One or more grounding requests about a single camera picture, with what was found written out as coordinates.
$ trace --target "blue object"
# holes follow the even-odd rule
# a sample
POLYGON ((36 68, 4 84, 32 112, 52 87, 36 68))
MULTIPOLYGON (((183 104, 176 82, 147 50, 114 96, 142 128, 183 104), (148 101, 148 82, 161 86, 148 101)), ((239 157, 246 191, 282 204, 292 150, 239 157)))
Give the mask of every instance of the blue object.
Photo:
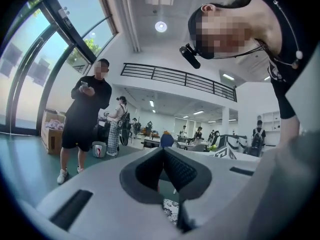
POLYGON ((161 136, 160 139, 160 147, 172 147, 174 144, 175 140, 170 134, 164 134, 161 136))

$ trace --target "ear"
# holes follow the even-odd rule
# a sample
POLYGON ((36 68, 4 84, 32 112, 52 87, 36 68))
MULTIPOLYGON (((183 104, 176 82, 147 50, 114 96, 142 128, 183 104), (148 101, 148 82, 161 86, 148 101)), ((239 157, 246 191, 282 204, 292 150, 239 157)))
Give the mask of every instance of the ear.
POLYGON ((204 4, 201 6, 201 11, 203 11, 204 13, 207 13, 207 12, 215 12, 216 11, 216 6, 214 6, 213 4, 210 4, 210 3, 207 3, 207 4, 204 4))

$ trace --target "green floor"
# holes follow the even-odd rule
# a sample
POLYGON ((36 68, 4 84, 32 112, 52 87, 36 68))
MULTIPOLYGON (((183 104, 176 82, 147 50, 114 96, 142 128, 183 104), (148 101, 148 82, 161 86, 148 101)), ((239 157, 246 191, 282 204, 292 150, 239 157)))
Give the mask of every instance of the green floor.
MULTIPOLYGON (((120 146, 119 157, 126 156, 139 149, 120 146)), ((71 177, 77 175, 78 150, 71 151, 68 171, 71 177)), ((90 153, 85 160, 85 167, 107 161, 90 153)), ((12 191, 32 206, 37 204, 53 189, 58 187, 57 177, 60 172, 60 157, 49 155, 40 139, 36 136, 18 136, 0 133, 1 172, 4 173, 12 191)), ((167 199, 178 201, 178 193, 173 194, 170 182, 159 182, 160 193, 167 199)))

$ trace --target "cardboard box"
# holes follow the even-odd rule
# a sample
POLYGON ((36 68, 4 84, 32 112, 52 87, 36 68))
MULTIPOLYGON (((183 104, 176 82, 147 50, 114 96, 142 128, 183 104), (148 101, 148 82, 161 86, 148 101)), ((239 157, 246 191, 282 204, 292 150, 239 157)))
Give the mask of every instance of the cardboard box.
POLYGON ((52 109, 46 109, 43 113, 42 126, 41 126, 41 139, 50 155, 60 155, 62 144, 62 130, 55 130, 46 127, 45 123, 50 120, 58 120, 60 123, 64 123, 66 117, 52 109))

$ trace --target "patterned fabric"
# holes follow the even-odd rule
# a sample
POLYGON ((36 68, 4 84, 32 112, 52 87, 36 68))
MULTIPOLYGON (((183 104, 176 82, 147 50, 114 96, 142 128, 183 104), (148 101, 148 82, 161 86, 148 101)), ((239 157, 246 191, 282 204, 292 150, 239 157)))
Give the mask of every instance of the patterned fabric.
POLYGON ((179 204, 175 201, 164 199, 163 200, 164 213, 168 216, 169 220, 177 224, 179 204))
POLYGON ((110 156, 115 156, 117 154, 117 147, 119 144, 119 134, 120 128, 118 127, 118 122, 112 121, 108 137, 108 149, 107 154, 110 156))

